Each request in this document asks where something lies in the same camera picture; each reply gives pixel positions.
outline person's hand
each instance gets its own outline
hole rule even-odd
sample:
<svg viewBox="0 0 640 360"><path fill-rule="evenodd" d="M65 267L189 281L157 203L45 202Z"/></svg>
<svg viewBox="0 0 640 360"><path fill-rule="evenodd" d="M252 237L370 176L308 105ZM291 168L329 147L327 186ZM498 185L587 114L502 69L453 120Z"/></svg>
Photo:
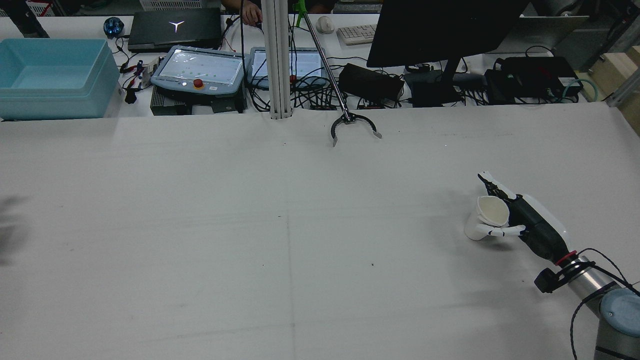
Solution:
<svg viewBox="0 0 640 360"><path fill-rule="evenodd" d="M242 21L247 25L255 26L259 22L262 22L262 10L251 1L245 0L242 10Z"/></svg>

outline aluminum extrusion post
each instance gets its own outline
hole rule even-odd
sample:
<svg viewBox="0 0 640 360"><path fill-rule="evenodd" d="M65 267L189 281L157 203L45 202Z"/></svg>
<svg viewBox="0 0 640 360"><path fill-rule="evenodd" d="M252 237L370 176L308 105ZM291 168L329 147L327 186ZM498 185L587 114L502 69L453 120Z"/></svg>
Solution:
<svg viewBox="0 0 640 360"><path fill-rule="evenodd" d="M620 85L607 99L607 105L617 108L624 100L630 97L634 91L640 88L640 69L637 69L629 78Z"/></svg>
<svg viewBox="0 0 640 360"><path fill-rule="evenodd" d="M286 0L262 2L262 29L267 56L271 118L291 117L289 14Z"/></svg>

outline white tabletop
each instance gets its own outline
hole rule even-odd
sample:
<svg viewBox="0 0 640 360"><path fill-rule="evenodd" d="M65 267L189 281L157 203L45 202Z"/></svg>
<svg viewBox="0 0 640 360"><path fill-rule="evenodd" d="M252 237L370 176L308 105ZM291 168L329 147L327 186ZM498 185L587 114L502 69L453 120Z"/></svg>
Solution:
<svg viewBox="0 0 640 360"><path fill-rule="evenodd" d="M640 277L617 110L362 113L384 137L335 148L330 111L0 123L2 359L571 358L578 298L533 284L553 266L463 234L480 170Z"/></svg>

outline black laptop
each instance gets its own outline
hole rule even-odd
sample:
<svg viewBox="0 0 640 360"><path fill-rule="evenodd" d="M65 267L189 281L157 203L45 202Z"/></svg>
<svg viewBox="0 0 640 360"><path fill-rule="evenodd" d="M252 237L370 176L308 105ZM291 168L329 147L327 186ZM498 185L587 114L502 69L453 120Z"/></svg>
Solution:
<svg viewBox="0 0 640 360"><path fill-rule="evenodd" d="M166 53L174 45L219 48L220 8L137 12L128 49L132 53Z"/></svg>

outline cardboard box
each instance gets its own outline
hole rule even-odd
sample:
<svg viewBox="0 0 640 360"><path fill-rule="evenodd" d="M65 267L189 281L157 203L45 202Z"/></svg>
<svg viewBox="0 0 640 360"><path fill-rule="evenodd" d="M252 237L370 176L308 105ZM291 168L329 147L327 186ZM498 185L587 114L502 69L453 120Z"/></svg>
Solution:
<svg viewBox="0 0 640 360"><path fill-rule="evenodd" d="M640 136L640 90L636 90L618 109Z"/></svg>
<svg viewBox="0 0 640 360"><path fill-rule="evenodd" d="M603 54L591 67L591 78L607 96L614 92L638 68L625 53Z"/></svg>
<svg viewBox="0 0 640 360"><path fill-rule="evenodd" d="M627 51L627 56L633 61L637 66L640 66L640 46L632 46L631 49Z"/></svg>

